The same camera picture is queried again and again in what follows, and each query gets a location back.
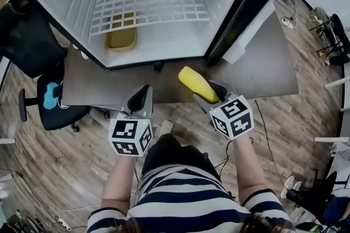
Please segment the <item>open refrigerator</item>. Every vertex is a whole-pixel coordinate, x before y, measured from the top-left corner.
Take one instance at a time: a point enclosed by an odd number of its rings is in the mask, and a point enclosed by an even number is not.
[[[244,49],[272,5],[272,0],[36,1],[76,47],[108,69],[197,57],[214,65],[235,42]],[[108,32],[128,28],[137,29],[132,51],[106,48]]]

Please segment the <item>white cube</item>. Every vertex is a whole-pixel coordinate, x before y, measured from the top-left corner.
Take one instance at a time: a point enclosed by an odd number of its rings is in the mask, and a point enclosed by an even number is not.
[[[153,138],[149,119],[111,119],[108,140],[115,153],[143,156]]]
[[[252,108],[243,96],[225,102],[209,114],[214,128],[228,139],[235,139],[254,128]]]

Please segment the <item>yellow paper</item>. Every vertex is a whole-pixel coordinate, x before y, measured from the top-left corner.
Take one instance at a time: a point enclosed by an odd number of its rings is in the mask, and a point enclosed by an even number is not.
[[[179,80],[191,89],[194,93],[199,94],[210,103],[219,101],[214,89],[207,83],[207,81],[190,67],[184,67],[179,73]]]

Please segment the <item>black and white striped shirt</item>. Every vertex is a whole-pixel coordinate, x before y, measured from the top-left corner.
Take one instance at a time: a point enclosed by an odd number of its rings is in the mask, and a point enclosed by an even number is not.
[[[143,175],[127,216],[116,208],[91,213],[87,233],[105,233],[129,218],[149,232],[238,232],[252,214],[293,229],[270,189],[253,193],[240,206],[214,176],[199,168],[166,165]]]

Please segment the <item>refrigerator shelf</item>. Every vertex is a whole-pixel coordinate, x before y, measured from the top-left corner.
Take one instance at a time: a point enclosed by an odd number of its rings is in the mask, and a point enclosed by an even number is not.
[[[209,20],[204,0],[97,0],[89,35],[153,24]]]

